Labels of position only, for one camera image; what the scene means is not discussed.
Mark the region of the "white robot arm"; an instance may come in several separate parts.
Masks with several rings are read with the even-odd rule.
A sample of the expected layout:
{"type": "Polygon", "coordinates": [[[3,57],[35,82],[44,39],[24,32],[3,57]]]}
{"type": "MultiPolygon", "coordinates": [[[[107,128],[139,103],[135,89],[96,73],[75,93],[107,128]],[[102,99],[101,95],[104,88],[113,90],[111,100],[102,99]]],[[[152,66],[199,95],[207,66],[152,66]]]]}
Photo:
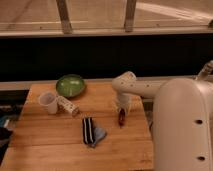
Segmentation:
{"type": "Polygon", "coordinates": [[[195,78],[149,85],[127,71],[112,81],[116,105],[127,112],[130,96],[153,100],[154,171],[213,171],[213,60],[195,78]]]}

